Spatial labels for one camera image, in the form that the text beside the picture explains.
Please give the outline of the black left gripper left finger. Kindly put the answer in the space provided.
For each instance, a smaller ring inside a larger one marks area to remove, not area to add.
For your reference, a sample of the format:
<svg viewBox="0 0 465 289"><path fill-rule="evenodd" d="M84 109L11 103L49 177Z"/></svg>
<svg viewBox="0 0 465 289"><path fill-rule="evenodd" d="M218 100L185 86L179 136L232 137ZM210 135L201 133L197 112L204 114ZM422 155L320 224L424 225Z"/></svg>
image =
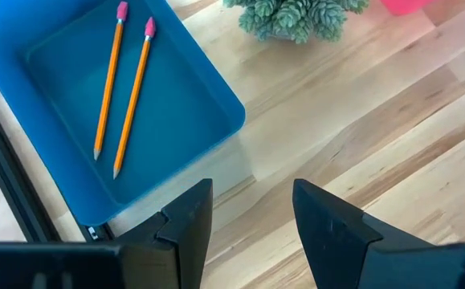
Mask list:
<svg viewBox="0 0 465 289"><path fill-rule="evenodd" d="M213 182L202 179L117 238L126 288L201 286L212 225Z"/></svg>

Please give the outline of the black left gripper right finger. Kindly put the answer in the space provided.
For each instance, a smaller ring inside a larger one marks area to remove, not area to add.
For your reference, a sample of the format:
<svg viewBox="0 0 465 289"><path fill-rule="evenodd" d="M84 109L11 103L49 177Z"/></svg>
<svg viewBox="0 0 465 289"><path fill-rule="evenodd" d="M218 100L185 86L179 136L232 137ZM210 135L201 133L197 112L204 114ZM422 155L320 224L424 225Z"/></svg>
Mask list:
<svg viewBox="0 0 465 289"><path fill-rule="evenodd" d="M292 204L319 288L465 288L465 242L433 245L304 179Z"/></svg>

